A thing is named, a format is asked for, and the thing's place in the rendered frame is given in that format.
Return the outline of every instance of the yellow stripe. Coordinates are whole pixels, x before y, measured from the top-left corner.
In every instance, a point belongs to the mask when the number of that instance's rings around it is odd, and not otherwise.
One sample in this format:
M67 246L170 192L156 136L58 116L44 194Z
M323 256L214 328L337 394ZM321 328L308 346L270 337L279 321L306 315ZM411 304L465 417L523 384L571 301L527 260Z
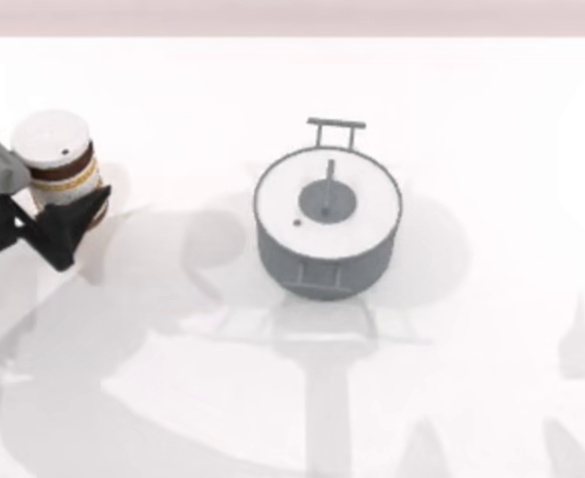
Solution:
M77 176L75 179L72 179L67 182L63 182L60 184L50 184L45 182L33 181L31 186L39 191L44 192L64 192L70 189L74 189L78 186L81 186L84 182L86 182L93 173L97 170L97 162L93 158L91 162L91 166L84 171L82 174Z

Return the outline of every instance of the white jar lid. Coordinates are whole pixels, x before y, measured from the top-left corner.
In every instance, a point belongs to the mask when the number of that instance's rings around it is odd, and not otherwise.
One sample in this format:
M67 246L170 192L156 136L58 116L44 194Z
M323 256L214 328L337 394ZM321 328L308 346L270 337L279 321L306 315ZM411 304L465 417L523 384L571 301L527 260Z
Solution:
M335 160L334 179L356 195L347 219L326 224L307 217L299 205L303 188L326 176ZM297 151L268 169L254 200L255 214L266 233L293 253L338 260L373 250L395 230L401 216L396 182L378 163L352 150L319 147Z
M77 115L58 110L35 113L13 131L11 146L30 167L51 169L78 159L91 142Z

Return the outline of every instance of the white table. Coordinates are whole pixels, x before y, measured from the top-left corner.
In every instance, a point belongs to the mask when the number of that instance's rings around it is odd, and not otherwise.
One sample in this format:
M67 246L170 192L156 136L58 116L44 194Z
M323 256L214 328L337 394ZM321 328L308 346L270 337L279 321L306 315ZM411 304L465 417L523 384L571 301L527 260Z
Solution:
M585 41L0 41L0 138L40 108L115 196L67 273L0 255L0 476L585 476ZM344 304L256 253L309 116L406 195Z

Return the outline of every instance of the metal handle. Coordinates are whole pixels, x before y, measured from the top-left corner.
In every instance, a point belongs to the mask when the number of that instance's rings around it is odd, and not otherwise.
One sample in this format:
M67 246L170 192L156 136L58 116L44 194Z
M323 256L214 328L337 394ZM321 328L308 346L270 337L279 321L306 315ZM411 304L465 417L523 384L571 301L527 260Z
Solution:
M305 282L305 263L300 262L297 270L296 280L294 282L285 282L283 286L296 289L310 289L312 291L328 291L328 292L342 292L351 294L353 291L341 285L342 271L341 265L336 266L336 274L334 277L334 284L331 286L323 286L320 284L311 284Z
M317 127L316 133L316 145L321 145L321 139L323 138L323 126L333 127L345 127L350 130L350 142L348 145L349 149L354 149L354 136L356 135L357 129L365 129L367 125L360 121L346 121L343 119L321 119L321 118L309 118L308 124L314 124Z

